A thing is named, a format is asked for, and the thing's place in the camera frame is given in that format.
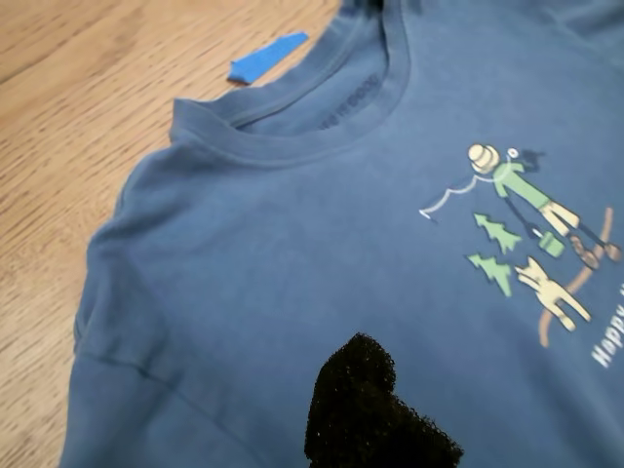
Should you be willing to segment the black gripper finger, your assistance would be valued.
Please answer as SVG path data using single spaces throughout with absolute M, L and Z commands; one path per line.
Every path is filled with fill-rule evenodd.
M 312 467 L 456 467 L 463 448 L 394 393 L 390 354 L 356 333 L 317 376 L 305 432 Z

